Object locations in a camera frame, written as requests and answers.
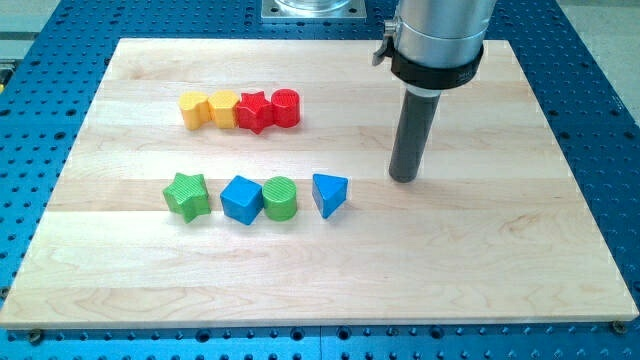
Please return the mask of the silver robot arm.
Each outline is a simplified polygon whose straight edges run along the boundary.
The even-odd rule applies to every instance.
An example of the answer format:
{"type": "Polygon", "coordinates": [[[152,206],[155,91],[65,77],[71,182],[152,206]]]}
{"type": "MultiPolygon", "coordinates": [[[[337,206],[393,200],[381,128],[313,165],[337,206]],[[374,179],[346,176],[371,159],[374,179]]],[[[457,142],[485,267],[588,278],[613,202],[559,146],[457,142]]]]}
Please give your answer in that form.
{"type": "Polygon", "coordinates": [[[476,74],[495,0],[399,0],[372,64],[391,59],[407,90],[435,97],[476,74]]]}

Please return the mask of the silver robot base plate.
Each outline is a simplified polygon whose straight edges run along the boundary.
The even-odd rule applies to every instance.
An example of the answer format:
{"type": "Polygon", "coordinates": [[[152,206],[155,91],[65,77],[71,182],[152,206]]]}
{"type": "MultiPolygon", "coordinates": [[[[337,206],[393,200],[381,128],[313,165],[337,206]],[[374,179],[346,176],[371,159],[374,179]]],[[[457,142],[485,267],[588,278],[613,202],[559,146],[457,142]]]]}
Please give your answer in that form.
{"type": "Polygon", "coordinates": [[[288,20],[365,19],[364,0],[262,0],[261,19],[288,20]]]}

